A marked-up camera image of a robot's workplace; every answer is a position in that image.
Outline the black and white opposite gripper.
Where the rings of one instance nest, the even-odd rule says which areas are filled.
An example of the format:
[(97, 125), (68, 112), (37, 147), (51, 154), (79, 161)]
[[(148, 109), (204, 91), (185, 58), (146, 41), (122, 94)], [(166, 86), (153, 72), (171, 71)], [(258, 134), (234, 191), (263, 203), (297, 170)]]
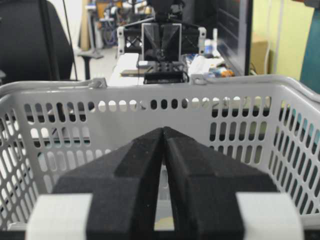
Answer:
[(143, 73), (144, 84), (180, 84), (190, 78), (184, 55), (205, 53), (205, 27), (171, 17), (150, 17), (118, 27), (118, 54), (138, 54), (151, 63)]

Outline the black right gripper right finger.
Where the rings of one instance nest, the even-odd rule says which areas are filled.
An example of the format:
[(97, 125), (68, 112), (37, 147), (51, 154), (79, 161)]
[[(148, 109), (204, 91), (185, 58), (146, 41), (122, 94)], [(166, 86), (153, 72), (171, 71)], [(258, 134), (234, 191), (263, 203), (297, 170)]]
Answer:
[(302, 240), (291, 198), (265, 172), (163, 129), (174, 223), (197, 240)]

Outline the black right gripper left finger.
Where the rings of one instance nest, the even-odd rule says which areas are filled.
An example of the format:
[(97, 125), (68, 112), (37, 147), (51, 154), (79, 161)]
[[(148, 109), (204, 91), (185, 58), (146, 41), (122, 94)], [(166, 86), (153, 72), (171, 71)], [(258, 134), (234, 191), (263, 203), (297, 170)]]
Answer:
[(150, 239), (163, 149), (157, 128), (65, 173), (38, 198), (26, 239)]

